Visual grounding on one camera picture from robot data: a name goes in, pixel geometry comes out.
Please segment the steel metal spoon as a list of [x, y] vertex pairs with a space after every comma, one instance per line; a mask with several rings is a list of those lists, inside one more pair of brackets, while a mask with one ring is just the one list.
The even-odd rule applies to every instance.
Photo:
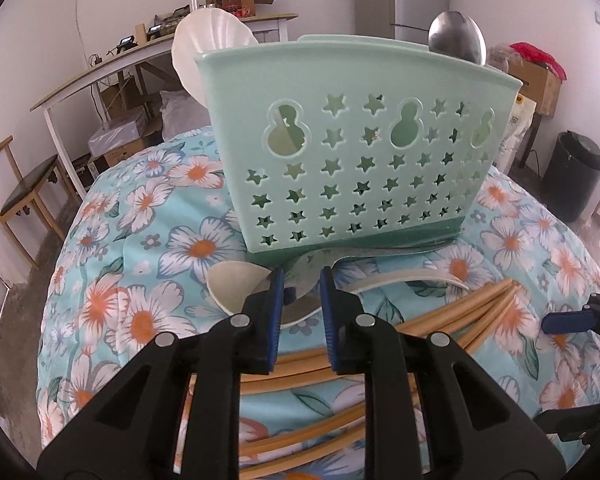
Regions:
[[486, 65], [486, 42], [477, 23], [458, 11], [444, 11], [428, 30], [428, 50], [452, 58]]
[[290, 300], [285, 300], [283, 306], [282, 327], [294, 326], [321, 309], [320, 296], [314, 292], [314, 289], [320, 280], [321, 270], [325, 266], [334, 266], [339, 261], [351, 259], [426, 254], [426, 252], [446, 247], [452, 242], [454, 242], [454, 238], [448, 237], [438, 242], [417, 243], [401, 247], [335, 247], [307, 252], [294, 260], [285, 272], [285, 294], [289, 296]]

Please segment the floral blue tablecloth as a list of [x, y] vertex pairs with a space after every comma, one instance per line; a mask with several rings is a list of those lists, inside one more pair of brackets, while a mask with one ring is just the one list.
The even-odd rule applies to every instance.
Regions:
[[[38, 349], [36, 404], [49, 444], [122, 366], [163, 330], [180, 337], [223, 317], [209, 269], [246, 251], [210, 128], [190, 130], [125, 160], [96, 180], [50, 278]], [[485, 284], [521, 290], [478, 350], [480, 365], [529, 415], [600, 402], [600, 336], [548, 336], [552, 312], [600, 292], [600, 267], [568, 226], [491, 169], [460, 237], [431, 255], [343, 261], [338, 285], [406, 269], [455, 275], [458, 286], [398, 283], [362, 295], [399, 324]]]

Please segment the black trash bin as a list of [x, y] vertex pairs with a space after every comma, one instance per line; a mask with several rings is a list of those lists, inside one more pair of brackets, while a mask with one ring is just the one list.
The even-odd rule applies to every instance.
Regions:
[[600, 180], [600, 148], [571, 130], [558, 134], [541, 184], [542, 202], [565, 223], [576, 221]]

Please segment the mint green utensil basket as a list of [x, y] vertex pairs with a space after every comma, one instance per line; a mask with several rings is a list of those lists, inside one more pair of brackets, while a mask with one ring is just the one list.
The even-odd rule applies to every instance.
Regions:
[[456, 237], [520, 81], [421, 44], [308, 35], [199, 55], [248, 256]]

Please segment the rice bag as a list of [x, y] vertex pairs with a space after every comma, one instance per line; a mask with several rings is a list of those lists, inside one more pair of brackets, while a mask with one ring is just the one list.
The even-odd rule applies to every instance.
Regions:
[[535, 107], [536, 103], [532, 99], [523, 96], [521, 93], [517, 94], [498, 152], [493, 161], [493, 166], [503, 174], [507, 174], [513, 165], [519, 145], [531, 127]]

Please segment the white sack under desk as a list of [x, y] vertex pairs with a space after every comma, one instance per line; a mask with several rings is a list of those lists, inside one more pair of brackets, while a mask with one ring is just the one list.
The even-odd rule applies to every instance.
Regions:
[[160, 99], [163, 140], [211, 125], [208, 110], [185, 90], [161, 90]]

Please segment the cardboard box under desk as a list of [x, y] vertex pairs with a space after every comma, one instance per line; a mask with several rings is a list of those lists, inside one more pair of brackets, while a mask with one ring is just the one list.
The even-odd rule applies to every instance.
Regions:
[[103, 159], [108, 167], [161, 142], [162, 118], [149, 118], [143, 107], [104, 122], [88, 140], [89, 162]]

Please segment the cardboard box red bag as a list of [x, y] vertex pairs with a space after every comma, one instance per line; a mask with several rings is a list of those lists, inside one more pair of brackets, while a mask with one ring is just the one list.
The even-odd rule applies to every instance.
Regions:
[[548, 61], [532, 60], [531, 53], [521, 53], [507, 44], [488, 49], [488, 63], [522, 82], [519, 93], [535, 102], [535, 111], [553, 117], [562, 90], [562, 78]]

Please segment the wooden chair dark seat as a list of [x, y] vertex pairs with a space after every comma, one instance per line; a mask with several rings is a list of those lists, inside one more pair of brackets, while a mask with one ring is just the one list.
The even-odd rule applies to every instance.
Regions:
[[54, 232], [61, 240], [64, 240], [66, 233], [60, 228], [56, 218], [48, 210], [44, 200], [42, 200], [40, 196], [40, 192], [46, 182], [54, 183], [57, 180], [60, 180], [65, 191], [68, 193], [68, 196], [76, 203], [79, 203], [79, 194], [71, 183], [68, 171], [58, 155], [46, 158], [27, 174], [22, 174], [14, 153], [12, 152], [12, 147], [10, 146], [12, 140], [14, 140], [14, 138], [8, 136], [0, 142], [0, 155], [2, 153], [5, 154], [9, 167], [17, 179], [12, 192], [10, 192], [9, 196], [4, 201], [4, 204], [0, 206], [0, 225], [6, 231], [10, 240], [15, 243], [20, 254], [26, 258], [31, 266], [38, 269], [38, 263], [35, 258], [27, 251], [20, 242], [20, 239], [16, 237], [15, 232], [8, 225], [9, 220], [12, 217], [18, 216], [18, 214], [25, 209], [33, 209], [44, 226], [46, 226], [46, 229], [50, 230], [50, 232]]

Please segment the white desk table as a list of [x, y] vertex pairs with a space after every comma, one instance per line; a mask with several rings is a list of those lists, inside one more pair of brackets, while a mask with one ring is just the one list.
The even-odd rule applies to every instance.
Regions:
[[[298, 18], [297, 13], [279, 13], [270, 15], [250, 16], [250, 18], [238, 18], [244, 23], [254, 34], [266, 34], [267, 32], [277, 32], [278, 41], [288, 41], [288, 23], [295, 18]], [[52, 138], [57, 154], [67, 170], [68, 178], [76, 188], [79, 198], [84, 198], [86, 191], [82, 185], [76, 170], [72, 166], [72, 162], [68, 151], [66, 150], [64, 141], [59, 134], [53, 122], [52, 108], [59, 104], [69, 96], [93, 86], [97, 87], [99, 81], [107, 79], [110, 76], [123, 73], [125, 70], [132, 70], [135, 73], [136, 82], [140, 85], [140, 95], [146, 96], [147, 90], [142, 79], [141, 70], [158, 74], [155, 67], [149, 67], [149, 61], [153, 58], [158, 58], [169, 54], [173, 44], [174, 34], [166, 35], [161, 38], [149, 41], [143, 46], [134, 47], [132, 49], [116, 54], [113, 58], [108, 58], [107, 61], [99, 63], [78, 76], [70, 79], [68, 82], [61, 84], [55, 90], [44, 96], [42, 100], [31, 106], [30, 112], [42, 110], [43, 117], [46, 122], [48, 132]]]

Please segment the clutter on desk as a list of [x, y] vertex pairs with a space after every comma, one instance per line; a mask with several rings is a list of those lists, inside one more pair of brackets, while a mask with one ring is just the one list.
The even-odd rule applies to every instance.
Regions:
[[278, 41], [288, 40], [288, 22], [298, 18], [294, 13], [253, 15], [250, 6], [228, 12], [220, 6], [200, 6], [189, 10], [182, 6], [171, 14], [156, 15], [150, 27], [137, 25], [132, 35], [105, 54], [107, 61], [120, 58], [128, 51], [146, 49], [161, 44], [162, 52], [170, 51], [176, 41], [175, 52], [211, 52], [258, 44], [257, 34], [276, 32]]

